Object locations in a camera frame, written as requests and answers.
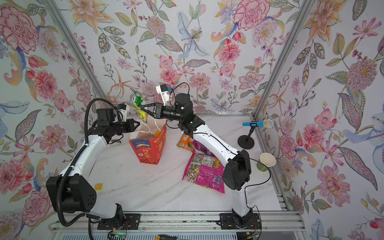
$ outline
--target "marble table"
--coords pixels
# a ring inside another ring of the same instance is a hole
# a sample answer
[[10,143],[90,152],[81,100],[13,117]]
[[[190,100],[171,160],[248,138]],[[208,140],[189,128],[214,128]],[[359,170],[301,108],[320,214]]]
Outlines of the marble table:
[[[203,121],[232,147],[241,150],[237,144],[240,135],[247,135],[249,117],[218,116],[202,117]],[[232,209],[232,195],[225,185],[225,194],[200,185],[182,181],[185,166],[192,153],[177,147],[182,132],[167,129],[167,139],[158,165],[141,163],[124,137],[118,146],[109,145],[99,155],[89,183],[102,183],[97,190],[98,201],[109,200],[122,205],[124,211],[229,211]],[[262,153],[256,136],[255,146],[248,150],[251,158],[258,159]],[[260,172],[256,162],[251,161],[252,174],[248,184],[265,181],[269,173]],[[247,188],[248,205],[257,205],[260,211],[280,211],[272,181]]]

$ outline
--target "snack bag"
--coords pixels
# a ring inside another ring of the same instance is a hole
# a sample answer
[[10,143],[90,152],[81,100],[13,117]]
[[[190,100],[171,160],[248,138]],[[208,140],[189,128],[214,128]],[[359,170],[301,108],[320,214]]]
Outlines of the snack bag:
[[132,89],[132,98],[131,98],[131,103],[133,105],[133,107],[135,108],[137,114],[140,116],[140,119],[147,123],[147,117],[148,117],[148,114],[146,112],[144,112],[143,110],[140,110],[140,107],[141,105],[145,105],[145,100],[144,98],[141,96],[140,93],[138,93],[136,90]]
[[192,144],[192,141],[193,138],[183,133],[183,136],[181,136],[180,141],[176,144],[176,146],[182,147],[192,152],[195,149],[195,146]]
[[193,151],[185,167],[183,180],[224,193],[223,171],[224,166],[216,157]]

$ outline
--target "black bracket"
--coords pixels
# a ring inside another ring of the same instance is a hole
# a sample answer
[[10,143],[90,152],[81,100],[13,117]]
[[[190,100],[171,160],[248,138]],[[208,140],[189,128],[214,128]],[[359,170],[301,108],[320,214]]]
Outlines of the black bracket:
[[[137,230],[140,224],[141,214],[124,214],[128,224],[125,225],[122,230]],[[109,226],[108,222],[101,221],[98,226],[98,230],[112,230],[113,226]]]

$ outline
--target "white paper cup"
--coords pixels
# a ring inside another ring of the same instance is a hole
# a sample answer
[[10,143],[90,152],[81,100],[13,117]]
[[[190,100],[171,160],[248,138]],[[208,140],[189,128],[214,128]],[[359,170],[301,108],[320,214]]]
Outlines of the white paper cup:
[[[268,152],[263,152],[260,155],[259,161],[262,162],[267,167],[273,167],[276,164],[276,158]],[[263,164],[258,162],[257,169],[262,172],[265,172],[267,171],[267,168]]]

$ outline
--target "orange lily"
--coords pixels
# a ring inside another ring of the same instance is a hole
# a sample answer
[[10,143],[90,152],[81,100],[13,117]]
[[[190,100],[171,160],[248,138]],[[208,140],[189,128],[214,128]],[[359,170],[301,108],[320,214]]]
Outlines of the orange lily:
[[281,114],[283,114],[283,111],[281,110],[281,102],[285,103],[285,101],[281,97],[284,95],[285,90],[287,90],[288,85],[289,85],[289,82],[288,82],[287,86],[285,87],[284,91],[279,96],[277,94],[272,94],[271,96],[269,96],[269,97],[272,97],[274,100],[274,102],[272,103],[274,105],[270,108],[274,108],[277,104],[279,104]]

